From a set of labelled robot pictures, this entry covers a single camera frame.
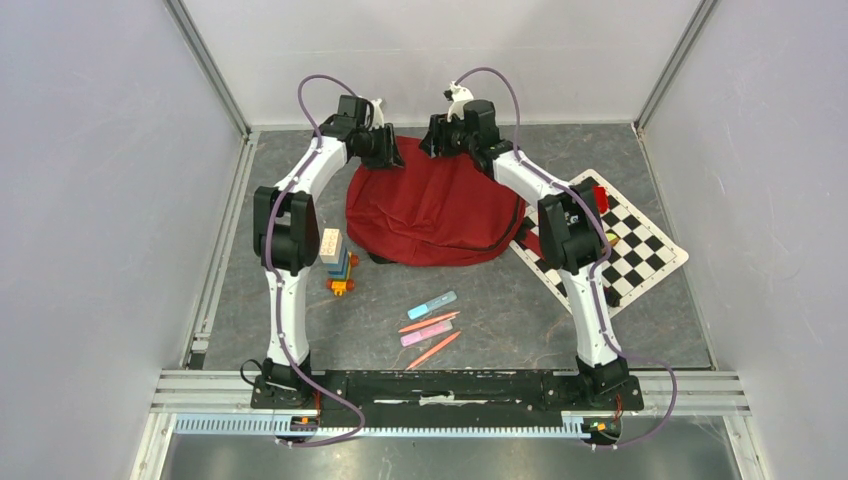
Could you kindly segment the red student backpack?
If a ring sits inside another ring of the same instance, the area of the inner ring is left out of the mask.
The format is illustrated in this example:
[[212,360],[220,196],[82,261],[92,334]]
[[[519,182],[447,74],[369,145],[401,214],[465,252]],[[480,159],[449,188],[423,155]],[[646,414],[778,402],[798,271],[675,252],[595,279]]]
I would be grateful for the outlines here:
[[376,259],[412,267],[488,262],[513,241],[541,251],[515,192],[475,169],[467,155],[430,158],[400,136],[402,168],[359,167],[346,196],[348,238]]

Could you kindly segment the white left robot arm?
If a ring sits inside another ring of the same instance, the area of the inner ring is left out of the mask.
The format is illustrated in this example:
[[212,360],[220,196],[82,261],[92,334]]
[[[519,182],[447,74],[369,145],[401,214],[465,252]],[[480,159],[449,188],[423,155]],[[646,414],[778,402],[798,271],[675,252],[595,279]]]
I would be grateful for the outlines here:
[[341,96],[336,113],[318,125],[292,170],[254,193],[253,247],[266,270],[271,299],[271,338],[261,371],[290,407],[306,405],[314,394],[314,381],[306,374],[305,293],[321,243],[316,200],[352,158],[369,170],[405,165],[382,106],[381,99]]

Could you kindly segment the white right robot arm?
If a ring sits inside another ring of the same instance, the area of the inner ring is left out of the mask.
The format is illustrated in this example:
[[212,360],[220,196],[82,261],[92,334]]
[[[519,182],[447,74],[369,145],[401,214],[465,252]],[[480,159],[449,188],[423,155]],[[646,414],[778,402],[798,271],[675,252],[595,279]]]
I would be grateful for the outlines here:
[[542,258],[563,282],[578,334],[578,396],[591,408],[606,406],[629,368],[603,291],[602,265],[612,248],[601,224],[602,190],[568,183],[536,165],[502,137],[488,100],[464,101],[431,115],[419,147],[430,157],[467,154],[487,177],[535,204]]

